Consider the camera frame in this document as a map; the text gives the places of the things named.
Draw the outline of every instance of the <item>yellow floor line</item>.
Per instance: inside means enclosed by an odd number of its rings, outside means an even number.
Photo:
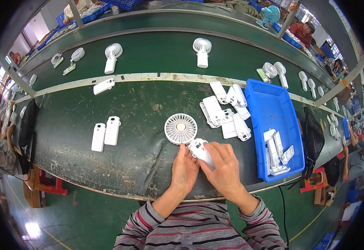
[[[6,183],[9,185],[9,188],[10,188],[10,190],[11,190],[11,192],[14,194],[14,196],[15,196],[15,198],[17,199],[17,201],[21,204],[21,206],[23,207],[23,209],[25,210],[25,213],[27,214],[27,215],[29,215],[29,217],[31,217],[32,218],[32,215],[30,215],[29,213],[28,213],[28,210],[24,207],[24,205],[21,203],[21,201],[20,201],[20,199],[17,197],[17,195],[15,194],[15,192],[14,192],[14,190],[11,188],[11,185],[10,185],[10,183],[9,183],[9,181],[7,180],[7,179],[5,179],[6,180]],[[47,232],[46,231],[46,229],[44,229],[44,228],[42,228],[41,227],[41,229],[45,232],[45,233],[47,233],[50,237],[52,237],[57,243],[59,243],[61,246],[63,246],[63,247],[65,247],[67,250],[72,250],[71,248],[69,248],[68,246],[66,246],[64,243],[62,243],[61,241],[59,241],[56,237],[54,237],[53,235],[51,235],[49,232]]]

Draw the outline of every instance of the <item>stool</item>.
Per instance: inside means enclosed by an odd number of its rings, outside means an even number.
[[[328,179],[326,178],[325,168],[323,166],[315,169],[312,173],[313,174],[319,173],[321,175],[321,181],[317,182],[314,185],[311,185],[310,179],[304,180],[305,187],[300,188],[300,193],[315,190],[318,188],[325,188],[328,185]]]

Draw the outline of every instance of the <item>person's right hand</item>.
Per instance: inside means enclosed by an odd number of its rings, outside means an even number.
[[[206,162],[198,160],[207,179],[226,199],[231,202],[237,201],[241,193],[247,193],[247,191],[240,183],[239,161],[232,146],[217,142],[205,142],[204,147],[209,151],[215,165],[215,170],[212,171]]]

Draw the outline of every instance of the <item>blue plastic tray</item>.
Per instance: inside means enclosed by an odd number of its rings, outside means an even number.
[[[280,26],[277,23],[272,23],[272,26],[276,29],[277,32],[279,32],[281,30]],[[301,49],[301,47],[303,47],[300,43],[297,43],[296,41],[294,41],[291,37],[289,37],[288,34],[284,33],[283,37],[282,37],[286,42],[290,43],[291,45],[293,45],[294,47],[296,47],[297,49]]]
[[[303,171],[303,142],[288,91],[274,84],[248,79],[244,92],[253,123],[258,177],[269,183]],[[294,146],[294,156],[287,163],[290,171],[277,176],[267,174],[264,132],[269,128],[279,131],[284,150]]]

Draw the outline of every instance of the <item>green floor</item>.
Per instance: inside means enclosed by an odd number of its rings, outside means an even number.
[[[30,208],[25,201],[22,182],[11,176],[1,181],[11,215],[23,235],[29,235],[26,224],[37,223],[40,230],[28,240],[30,249],[111,249],[116,235],[121,232],[129,215],[139,208],[135,200],[96,193],[85,188],[64,183],[68,195],[46,193],[46,208]],[[290,249],[312,249],[331,223],[335,223],[344,204],[348,185],[342,186],[331,207],[314,205],[314,191],[299,193],[299,185],[291,190],[283,187],[286,203],[286,227],[289,238],[300,233],[320,212],[320,216],[304,232],[290,242]],[[273,212],[281,236],[283,230],[283,203],[279,188],[258,193]],[[233,226],[238,232],[245,223],[238,217],[238,209],[229,203]]]

